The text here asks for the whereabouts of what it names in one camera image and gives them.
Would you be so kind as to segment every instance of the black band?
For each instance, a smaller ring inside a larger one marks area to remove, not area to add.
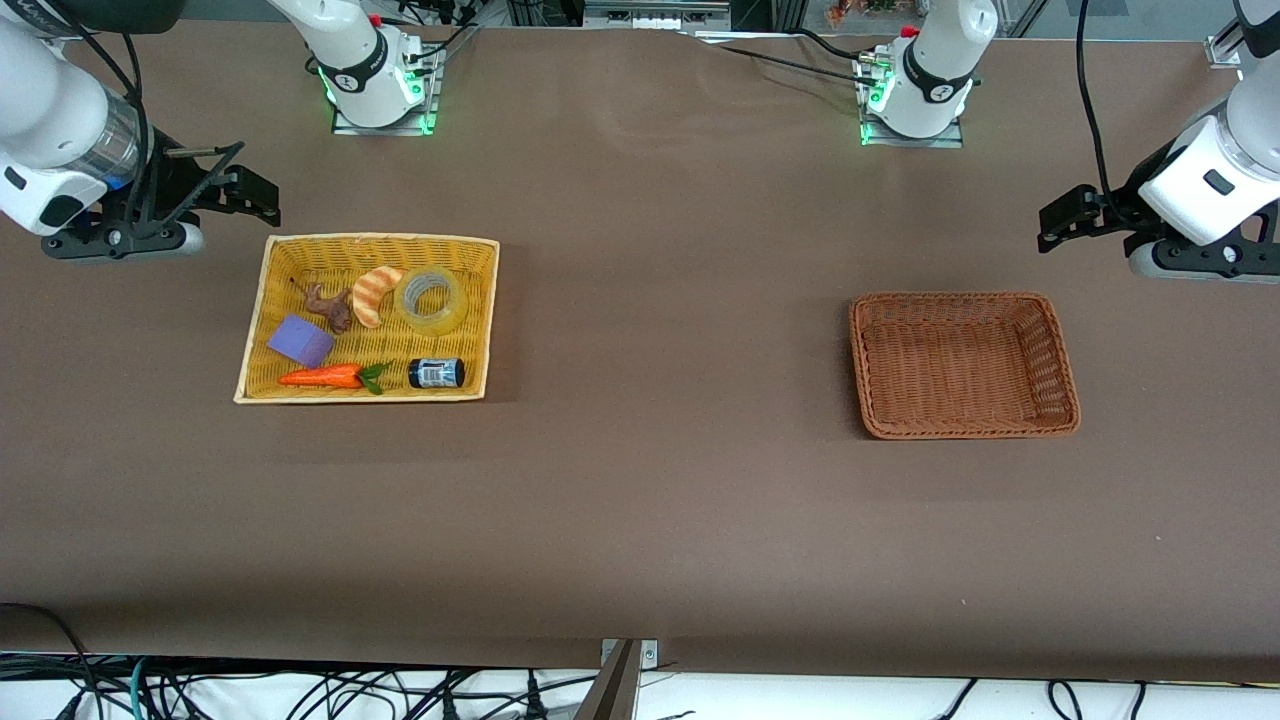
[[[320,70],[334,87],[343,92],[360,92],[365,90],[365,82],[383,69],[383,65],[387,64],[387,36],[380,32],[374,35],[378,36],[378,46],[374,47],[372,54],[349,68],[333,68],[319,63],[317,59]]]
[[[969,83],[969,78],[973,77],[973,70],[954,79],[942,79],[929,73],[915,60],[915,40],[902,53],[902,69],[906,70],[906,77],[911,81],[911,85],[920,88],[924,101],[934,105],[941,105],[955,97],[956,92],[964,90],[964,86]]]
[[[9,5],[9,9],[26,20],[27,24],[44,33],[54,37],[76,37],[79,35],[37,0],[4,0],[4,4]]]

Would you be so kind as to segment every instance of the purple block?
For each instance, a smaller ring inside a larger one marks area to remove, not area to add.
[[[297,315],[285,315],[266,346],[307,368],[319,368],[333,350],[333,336]]]

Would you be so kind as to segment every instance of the brown table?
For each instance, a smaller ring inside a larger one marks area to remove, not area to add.
[[[753,46],[840,65],[790,40]],[[996,42],[961,151],[861,147],[847,87],[664,32],[484,31],[431,138],[330,137],[278,24],[140,38],[147,106],[248,142],[284,233],[503,242],[489,397],[232,404],[269,229],[82,268],[0,228],[0,594],[91,650],[684,669],[1275,679],[1280,295],[1036,252],[1094,182],[1071,46]],[[1091,46],[1116,182],[1230,87]],[[861,428],[850,299],[1033,290],[1068,439]],[[61,647],[9,618],[0,646]]]

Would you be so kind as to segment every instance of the yellow tape roll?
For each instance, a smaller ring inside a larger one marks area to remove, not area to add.
[[[443,287],[447,293],[444,306],[426,315],[420,314],[419,301],[436,287]],[[467,319],[467,293],[458,278],[444,268],[410,270],[396,286],[396,311],[422,334],[445,336]]]

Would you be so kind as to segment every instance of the carrot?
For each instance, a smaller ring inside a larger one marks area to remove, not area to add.
[[[366,388],[374,395],[381,395],[383,388],[374,382],[378,375],[383,374],[387,369],[387,364],[381,363],[378,365],[370,365],[362,368],[360,363],[339,363],[337,365],[326,365],[324,368],[315,368],[311,370],[293,370],[292,373],[285,373],[280,375],[276,380],[282,386],[302,386],[302,387],[337,387],[337,388]]]

